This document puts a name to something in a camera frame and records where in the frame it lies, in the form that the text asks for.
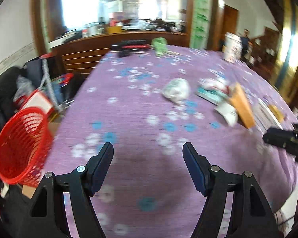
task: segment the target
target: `red basket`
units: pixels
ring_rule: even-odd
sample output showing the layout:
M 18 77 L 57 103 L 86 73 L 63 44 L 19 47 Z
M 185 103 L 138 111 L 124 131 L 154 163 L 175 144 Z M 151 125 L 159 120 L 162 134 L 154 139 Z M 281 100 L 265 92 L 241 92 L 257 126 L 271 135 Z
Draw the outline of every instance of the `red basket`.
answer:
M 0 178 L 37 187 L 53 138 L 47 115 L 37 107 L 16 113 L 0 133 Z

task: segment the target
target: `table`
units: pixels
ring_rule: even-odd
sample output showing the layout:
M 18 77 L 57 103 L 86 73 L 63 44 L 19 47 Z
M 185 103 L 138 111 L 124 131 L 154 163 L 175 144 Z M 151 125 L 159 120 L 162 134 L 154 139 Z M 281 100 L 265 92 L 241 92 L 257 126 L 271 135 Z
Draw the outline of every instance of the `table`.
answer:
M 194 94 L 200 78 L 223 74 L 239 82 L 251 103 L 264 96 L 296 118 L 280 95 L 244 63 L 228 63 L 219 52 L 170 46 L 179 56 L 154 51 L 117 58 L 108 53 L 80 88 L 61 123 L 44 171 L 69 173 L 96 155 L 104 142 L 115 156 L 101 190 L 91 198 L 108 238 L 191 236 L 205 198 L 196 191 L 182 157 L 190 141 L 200 155 L 225 171 L 251 171 L 272 210 L 277 211 L 298 182 L 298 165 L 282 149 L 267 147 L 261 133 L 237 124 L 229 127 L 215 105 Z M 161 95 L 173 78 L 185 78 L 191 94 L 183 105 Z M 73 237 L 78 237 L 64 195 Z M 232 196 L 227 199 L 219 237 L 227 231 Z

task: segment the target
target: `wooden cabinet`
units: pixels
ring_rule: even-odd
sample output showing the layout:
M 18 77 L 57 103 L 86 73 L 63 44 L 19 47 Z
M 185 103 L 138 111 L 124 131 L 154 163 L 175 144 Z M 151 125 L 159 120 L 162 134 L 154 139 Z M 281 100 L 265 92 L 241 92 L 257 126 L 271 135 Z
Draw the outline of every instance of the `wooden cabinet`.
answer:
M 112 44 L 132 39 L 145 39 L 151 43 L 156 37 L 164 37 L 169 45 L 175 46 L 188 47 L 190 42 L 189 35 L 184 33 L 138 31 L 82 38 L 54 47 L 52 51 L 59 64 L 64 67 L 63 72 L 89 74 L 101 58 L 110 51 Z

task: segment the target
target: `white plastic bag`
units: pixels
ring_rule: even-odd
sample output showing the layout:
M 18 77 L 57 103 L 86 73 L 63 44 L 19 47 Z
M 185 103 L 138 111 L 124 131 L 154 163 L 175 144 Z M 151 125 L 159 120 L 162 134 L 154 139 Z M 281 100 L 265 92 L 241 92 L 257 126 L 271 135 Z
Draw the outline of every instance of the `white plastic bag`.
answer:
M 32 85 L 32 82 L 21 75 L 19 75 L 18 79 L 16 80 L 16 87 L 18 88 L 18 90 L 14 95 L 14 102 L 22 96 L 29 97 L 31 93 L 35 90 Z
M 173 103 L 181 104 L 183 100 L 189 97 L 189 83 L 185 79 L 173 79 L 164 87 L 162 94 Z

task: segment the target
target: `doorway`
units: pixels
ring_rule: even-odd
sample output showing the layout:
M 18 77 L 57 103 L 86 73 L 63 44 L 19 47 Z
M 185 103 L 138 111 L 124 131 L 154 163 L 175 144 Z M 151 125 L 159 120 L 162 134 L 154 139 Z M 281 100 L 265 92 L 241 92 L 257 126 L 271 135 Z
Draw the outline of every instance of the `doorway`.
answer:
M 223 27 L 221 33 L 221 40 L 225 40 L 226 33 L 236 33 L 237 20 L 239 11 L 231 6 L 225 5 L 223 13 Z

